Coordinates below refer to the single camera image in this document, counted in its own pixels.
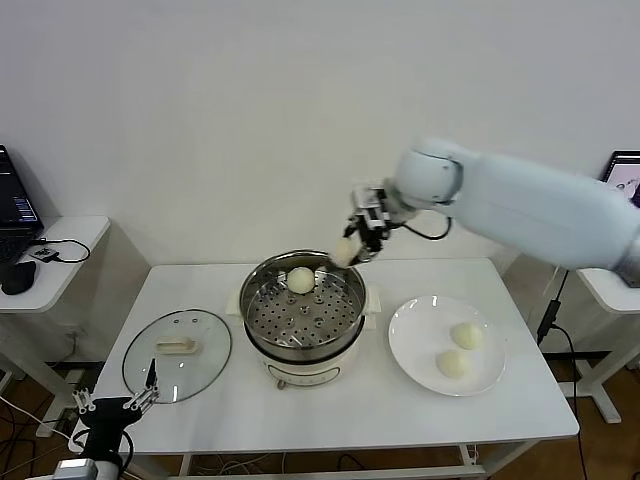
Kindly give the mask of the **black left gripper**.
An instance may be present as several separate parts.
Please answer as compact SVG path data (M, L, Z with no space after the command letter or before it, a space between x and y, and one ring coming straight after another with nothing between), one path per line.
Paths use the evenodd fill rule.
M93 402L88 388L76 389L72 398L89 429L85 453L118 453L123 432L139 420L139 411L147 411L158 399L156 359L147 369L144 388L130 398L102 398Z

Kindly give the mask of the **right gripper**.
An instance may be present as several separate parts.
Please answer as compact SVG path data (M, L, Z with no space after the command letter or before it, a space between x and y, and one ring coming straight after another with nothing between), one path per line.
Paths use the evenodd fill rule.
M389 238L392 222L387 195L380 185L357 185L351 194L353 214L347 220L343 237L359 236L355 256L357 264L373 260L382 250L383 240Z

